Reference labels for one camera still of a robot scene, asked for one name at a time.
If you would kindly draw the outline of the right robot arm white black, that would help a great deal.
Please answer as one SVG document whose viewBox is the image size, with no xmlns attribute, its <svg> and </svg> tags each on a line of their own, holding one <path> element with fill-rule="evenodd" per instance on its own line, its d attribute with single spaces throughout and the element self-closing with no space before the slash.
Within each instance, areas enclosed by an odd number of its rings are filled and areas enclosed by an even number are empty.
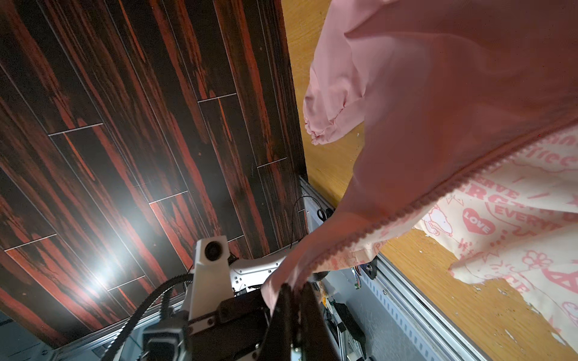
<svg viewBox="0 0 578 361">
<path fill-rule="evenodd" d="M 169 279 L 134 311 L 105 352 L 113 360 L 157 299 L 160 319 L 142 334 L 142 360 L 338 360 L 314 289 L 284 284 L 274 306 L 258 290 L 235 295 L 224 248 L 209 244 L 194 269 Z"/>
</svg>

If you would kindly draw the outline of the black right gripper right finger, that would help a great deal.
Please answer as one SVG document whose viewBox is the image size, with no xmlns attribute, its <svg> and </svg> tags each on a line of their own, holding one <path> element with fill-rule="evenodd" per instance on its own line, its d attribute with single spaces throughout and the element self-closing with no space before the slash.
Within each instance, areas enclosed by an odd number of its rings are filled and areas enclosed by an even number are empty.
<svg viewBox="0 0 578 361">
<path fill-rule="evenodd" d="M 309 283 L 305 284 L 300 292 L 299 310 L 302 360 L 340 360 L 325 325 L 314 289 Z"/>
</svg>

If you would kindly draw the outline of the pink zip-up jacket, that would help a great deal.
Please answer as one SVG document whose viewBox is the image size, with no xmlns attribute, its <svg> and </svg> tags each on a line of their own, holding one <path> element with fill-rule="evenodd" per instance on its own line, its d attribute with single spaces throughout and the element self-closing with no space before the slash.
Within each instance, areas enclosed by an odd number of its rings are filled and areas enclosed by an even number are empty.
<svg viewBox="0 0 578 361">
<path fill-rule="evenodd" d="M 261 292 L 412 228 L 466 284 L 502 278 L 577 346 L 577 3 L 334 1 L 303 103 L 315 145 L 365 129 L 334 214 Z"/>
</svg>

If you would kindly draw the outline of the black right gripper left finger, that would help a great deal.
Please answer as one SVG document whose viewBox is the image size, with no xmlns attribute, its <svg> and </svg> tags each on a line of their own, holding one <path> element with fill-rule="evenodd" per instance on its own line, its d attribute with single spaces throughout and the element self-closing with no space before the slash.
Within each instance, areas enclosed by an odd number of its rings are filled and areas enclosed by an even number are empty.
<svg viewBox="0 0 578 361">
<path fill-rule="evenodd" d="M 294 293 L 289 285 L 283 284 L 257 360 L 291 360 L 296 324 L 297 306 Z"/>
</svg>

